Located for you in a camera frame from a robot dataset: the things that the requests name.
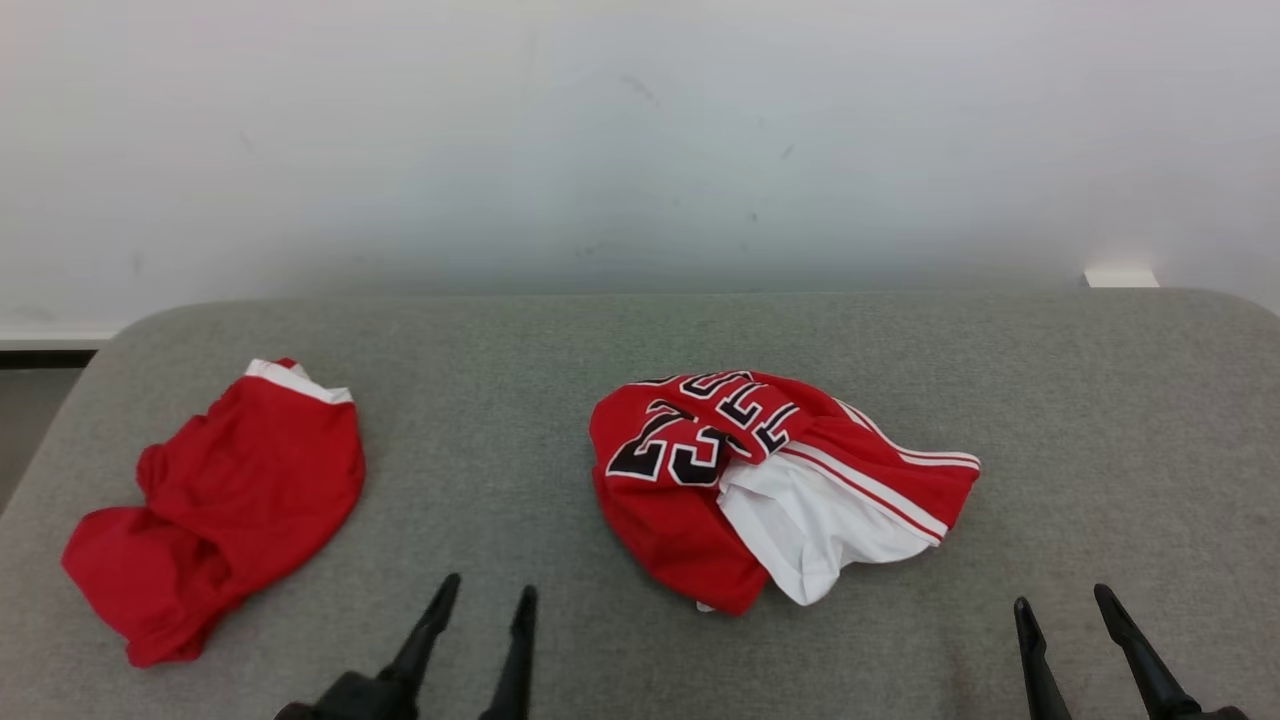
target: black outlined number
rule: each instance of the black outlined number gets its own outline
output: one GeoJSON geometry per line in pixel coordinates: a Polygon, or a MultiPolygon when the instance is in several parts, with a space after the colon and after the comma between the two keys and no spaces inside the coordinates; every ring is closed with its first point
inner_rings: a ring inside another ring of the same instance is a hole
{"type": "Polygon", "coordinates": [[[719,479],[721,451],[724,447],[740,455],[749,455],[742,443],[733,436],[703,428],[698,432],[698,445],[671,443],[667,454],[667,441],[654,439],[658,430],[681,420],[696,421],[698,418],[676,407],[666,400],[649,404],[649,418],[640,434],[626,442],[609,460],[605,475],[621,475],[640,480],[655,482],[663,456],[667,455],[667,471],[678,486],[710,487],[719,479]]]}
{"type": "Polygon", "coordinates": [[[649,482],[658,479],[658,468],[662,465],[662,456],[667,452],[667,441],[650,438],[667,425],[680,420],[692,420],[694,416],[666,400],[650,402],[649,413],[654,410],[659,410],[659,413],[649,418],[639,436],[618,448],[613,460],[609,460],[605,474],[649,482]]]}

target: white wall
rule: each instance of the white wall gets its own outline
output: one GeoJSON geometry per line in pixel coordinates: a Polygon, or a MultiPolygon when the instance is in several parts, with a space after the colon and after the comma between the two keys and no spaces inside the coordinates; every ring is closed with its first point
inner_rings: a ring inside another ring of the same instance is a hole
{"type": "Polygon", "coordinates": [[[0,0],[0,331],[326,292],[1280,309],[1275,0],[0,0]]]}

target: gray table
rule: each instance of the gray table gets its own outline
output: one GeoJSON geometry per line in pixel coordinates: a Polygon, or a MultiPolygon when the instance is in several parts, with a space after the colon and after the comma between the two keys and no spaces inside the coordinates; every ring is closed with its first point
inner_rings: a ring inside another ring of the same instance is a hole
{"type": "Polygon", "coordinates": [[[475,717],[538,583],[535,717],[1025,717],[1027,594],[1079,719],[1142,717],[1092,585],[1192,694],[1280,707],[1280,319],[1190,291],[220,304],[93,360],[0,518],[0,717],[255,719],[389,660],[463,574],[421,706],[475,717]],[[136,670],[59,568],[77,520],[251,357],[349,386],[369,478],[342,532],[187,665],[136,670]],[[756,368],[984,473],[941,548],[742,619],[652,582],[595,505],[593,405],[643,377],[756,368]]]}

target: jersey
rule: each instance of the jersey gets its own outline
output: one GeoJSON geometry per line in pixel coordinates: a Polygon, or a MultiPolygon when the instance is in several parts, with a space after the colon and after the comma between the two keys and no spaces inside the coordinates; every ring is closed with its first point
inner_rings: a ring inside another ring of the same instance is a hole
{"type": "Polygon", "coordinates": [[[980,464],[906,450],[865,414],[778,375],[731,370],[618,388],[591,418],[605,519],[649,573],[745,612],[772,578],[809,605],[850,562],[941,542],[980,464]]]}
{"type": "Polygon", "coordinates": [[[142,451],[145,505],[86,515],[63,568],[131,664],[195,660],[223,616],[329,541],[364,480],[351,393],[292,360],[253,360],[205,415],[142,451]]]}

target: white lining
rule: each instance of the white lining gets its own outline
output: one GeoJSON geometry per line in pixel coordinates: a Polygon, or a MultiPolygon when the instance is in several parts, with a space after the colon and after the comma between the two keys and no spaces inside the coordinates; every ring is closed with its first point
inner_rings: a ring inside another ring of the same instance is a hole
{"type": "Polygon", "coordinates": [[[262,378],[271,384],[314,397],[329,405],[352,402],[349,389],[344,387],[326,388],[319,386],[307,377],[302,365],[294,365],[293,369],[289,369],[266,360],[253,360],[248,364],[248,369],[244,370],[244,377],[262,378]]]}
{"type": "Polygon", "coordinates": [[[876,423],[860,410],[849,405],[844,400],[835,400],[841,407],[845,409],[845,414],[849,415],[850,420],[879,436],[882,441],[887,442],[890,447],[897,451],[904,462],[910,462],[913,465],[955,465],[982,470],[982,460],[978,460],[977,456],[969,455],[968,452],[922,452],[919,450],[908,450],[888,439],[888,436],[886,436],[884,432],[881,430],[879,427],[877,427],[876,423]]]}
{"type": "MultiPolygon", "coordinates": [[[[946,537],[947,530],[950,529],[950,528],[947,528],[946,523],[943,523],[942,520],[938,520],[933,515],[929,515],[923,507],[920,507],[919,505],[911,502],[910,500],[908,500],[906,497],[904,497],[901,493],[899,493],[896,489],[886,486],[884,483],[877,480],[876,478],[872,478],[870,475],[867,475],[864,473],[859,473],[854,468],[850,468],[849,465],[845,465],[840,460],[836,460],[835,457],[832,457],[827,452],[823,452],[822,450],[818,450],[817,447],[813,447],[812,445],[805,445],[803,442],[791,442],[791,443],[787,445],[786,448],[787,450],[794,450],[795,452],[803,452],[804,455],[808,455],[808,456],[810,456],[810,457],[813,457],[815,460],[822,461],[823,464],[828,465],[836,473],[838,473],[838,474],[845,475],[846,478],[849,478],[849,480],[851,480],[852,483],[867,488],[868,492],[876,493],[877,497],[879,497],[881,500],[883,500],[886,503],[892,505],[893,509],[901,511],[902,515],[906,515],[911,520],[919,523],[923,528],[927,528],[928,530],[937,533],[940,537],[946,537]]],[[[803,457],[803,456],[794,456],[794,457],[796,457],[800,461],[805,461],[805,457],[803,457]]],[[[820,465],[815,465],[813,462],[805,462],[805,464],[808,466],[813,468],[814,470],[822,473],[823,475],[829,475],[829,473],[827,471],[827,469],[822,468],[820,465]]],[[[845,484],[844,482],[841,482],[840,478],[835,478],[835,482],[838,483],[841,487],[847,488],[850,492],[854,492],[854,488],[851,488],[847,484],[845,484]]],[[[864,496],[863,493],[856,493],[856,495],[859,497],[867,498],[867,496],[864,496]]],[[[893,515],[892,510],[886,510],[886,512],[888,515],[893,515]]],[[[927,533],[920,533],[918,528],[911,528],[910,523],[902,523],[902,524],[904,524],[904,527],[910,528],[913,532],[919,533],[923,537],[928,537],[931,543],[937,544],[938,538],[931,537],[927,533]]]]}
{"type": "Polygon", "coordinates": [[[896,562],[938,538],[790,452],[735,460],[721,478],[721,512],[773,582],[799,605],[820,600],[851,562],[896,562]]]}

